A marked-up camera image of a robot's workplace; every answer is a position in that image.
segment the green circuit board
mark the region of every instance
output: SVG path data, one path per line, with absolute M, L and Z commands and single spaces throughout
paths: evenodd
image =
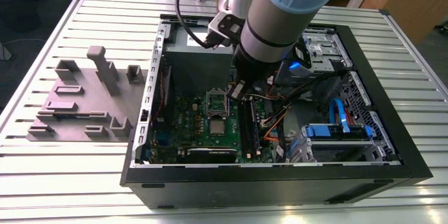
M 229 101 L 229 113 L 226 118 L 216 119 L 206 116 L 206 106 L 212 106 L 213 110 L 224 109 L 218 99 L 212 99 L 206 104 L 206 96 L 201 97 L 176 97 L 173 108 L 172 129 L 166 137 L 169 145 L 166 148 L 160 148 L 160 162 L 165 164 L 176 163 L 177 149 L 180 147 L 208 147 L 208 148 L 230 148 L 237 150 L 237 163 L 270 163 L 272 162 L 272 147 L 262 147 L 260 155 L 246 158 L 241 154 L 240 143 L 240 125 L 237 117 L 237 104 Z M 254 110 L 257 118 L 261 120 L 265 117 L 264 101 L 254 100 Z M 213 132 L 213 121 L 218 122 L 218 126 L 224 125 L 224 130 Z

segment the robotic arm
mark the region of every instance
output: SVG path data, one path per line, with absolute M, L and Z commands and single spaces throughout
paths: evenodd
M 229 98 L 240 100 L 253 82 L 272 74 L 326 1 L 220 0 L 204 43 L 234 45 L 237 75 Z

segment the ram slot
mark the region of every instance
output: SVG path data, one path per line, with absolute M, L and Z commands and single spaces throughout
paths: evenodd
M 252 100 L 241 101 L 238 107 L 241 152 L 246 158 L 260 155 L 257 118 Z

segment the aluminum table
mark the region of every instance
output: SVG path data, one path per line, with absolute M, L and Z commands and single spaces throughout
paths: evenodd
M 181 0 L 213 16 L 214 1 Z M 118 185 L 126 143 L 29 142 L 61 59 L 93 68 L 90 45 L 116 68 L 148 69 L 160 14 L 174 0 L 72 0 L 0 115 L 0 221 L 50 223 L 442 223 L 448 219 L 448 92 L 393 19 L 377 10 L 324 7 L 313 22 L 348 25 L 433 178 L 341 205 L 149 210 Z

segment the blue light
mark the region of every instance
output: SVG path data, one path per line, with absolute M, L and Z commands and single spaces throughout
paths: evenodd
M 292 64 L 290 64 L 290 66 L 289 66 L 289 70 L 290 69 L 294 69 L 294 68 L 297 68 L 297 67 L 300 67 L 300 63 L 298 62 L 293 62 Z

